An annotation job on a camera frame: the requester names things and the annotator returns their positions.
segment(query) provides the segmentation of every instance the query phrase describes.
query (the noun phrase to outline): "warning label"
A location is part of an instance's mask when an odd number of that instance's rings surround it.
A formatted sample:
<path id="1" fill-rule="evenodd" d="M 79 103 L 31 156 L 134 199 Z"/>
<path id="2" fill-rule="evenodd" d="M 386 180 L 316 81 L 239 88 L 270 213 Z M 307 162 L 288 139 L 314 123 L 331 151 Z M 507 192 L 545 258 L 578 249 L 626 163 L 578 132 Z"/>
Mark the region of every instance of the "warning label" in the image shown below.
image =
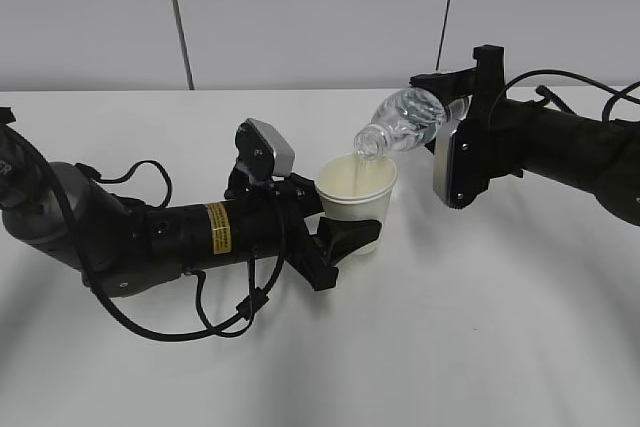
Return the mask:
<path id="1" fill-rule="evenodd" d="M 220 202 L 207 204 L 205 207 L 209 214 L 209 222 L 211 222 L 213 253 L 217 255 L 231 252 L 231 225 L 229 225 L 227 209 Z"/>

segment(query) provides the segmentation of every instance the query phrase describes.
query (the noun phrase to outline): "liquid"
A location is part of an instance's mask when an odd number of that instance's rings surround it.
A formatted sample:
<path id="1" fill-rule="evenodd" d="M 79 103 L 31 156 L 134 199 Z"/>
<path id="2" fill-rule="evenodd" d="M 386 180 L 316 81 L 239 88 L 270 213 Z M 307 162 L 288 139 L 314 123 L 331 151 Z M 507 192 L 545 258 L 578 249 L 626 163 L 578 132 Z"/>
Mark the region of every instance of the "liquid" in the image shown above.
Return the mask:
<path id="1" fill-rule="evenodd" d="M 369 179 L 371 178 L 372 169 L 373 162 L 365 159 L 362 155 L 358 155 L 356 168 L 353 172 L 353 197 L 367 195 L 371 190 Z"/>

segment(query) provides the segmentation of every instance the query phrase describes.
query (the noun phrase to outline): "bottle neck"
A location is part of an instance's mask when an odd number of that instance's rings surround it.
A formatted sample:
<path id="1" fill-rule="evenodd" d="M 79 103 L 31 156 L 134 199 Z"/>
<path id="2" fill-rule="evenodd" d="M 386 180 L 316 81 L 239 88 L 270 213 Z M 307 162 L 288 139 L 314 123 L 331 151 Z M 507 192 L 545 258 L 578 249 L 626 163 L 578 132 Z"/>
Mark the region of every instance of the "bottle neck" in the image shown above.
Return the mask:
<path id="1" fill-rule="evenodd" d="M 358 154 L 372 160 L 391 152 L 391 133 L 379 124 L 369 124 L 358 132 L 353 144 Z"/>

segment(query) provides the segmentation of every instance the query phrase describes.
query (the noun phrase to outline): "clear plastic bottle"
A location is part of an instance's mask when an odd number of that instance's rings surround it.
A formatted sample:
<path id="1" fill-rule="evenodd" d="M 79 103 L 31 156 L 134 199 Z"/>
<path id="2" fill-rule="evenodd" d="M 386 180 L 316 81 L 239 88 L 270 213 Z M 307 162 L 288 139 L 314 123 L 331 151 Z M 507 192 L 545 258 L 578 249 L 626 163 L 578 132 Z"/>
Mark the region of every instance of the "clear plastic bottle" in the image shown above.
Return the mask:
<path id="1" fill-rule="evenodd" d="M 466 98 L 444 106 L 427 90 L 399 90 L 380 104 L 371 123 L 356 134 L 355 150 L 372 160 L 391 151 L 415 149 L 429 143 L 445 122 L 464 118 L 468 108 Z"/>

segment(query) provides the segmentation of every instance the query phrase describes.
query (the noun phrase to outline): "white paper cup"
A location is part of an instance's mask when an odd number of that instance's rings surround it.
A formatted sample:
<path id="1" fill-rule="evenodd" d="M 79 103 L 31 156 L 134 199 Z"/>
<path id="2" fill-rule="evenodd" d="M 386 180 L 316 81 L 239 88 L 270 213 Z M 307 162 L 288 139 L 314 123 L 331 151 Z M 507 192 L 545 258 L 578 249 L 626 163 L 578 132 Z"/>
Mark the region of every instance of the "white paper cup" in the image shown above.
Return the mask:
<path id="1" fill-rule="evenodd" d="M 367 161 L 358 172 L 359 182 L 354 189 L 360 162 L 358 154 L 347 154 L 320 169 L 316 190 L 325 215 L 334 220 L 378 220 L 384 225 L 391 191 L 398 178 L 396 164 L 388 157 Z M 378 242 L 376 240 L 354 254 L 368 254 L 375 250 Z"/>

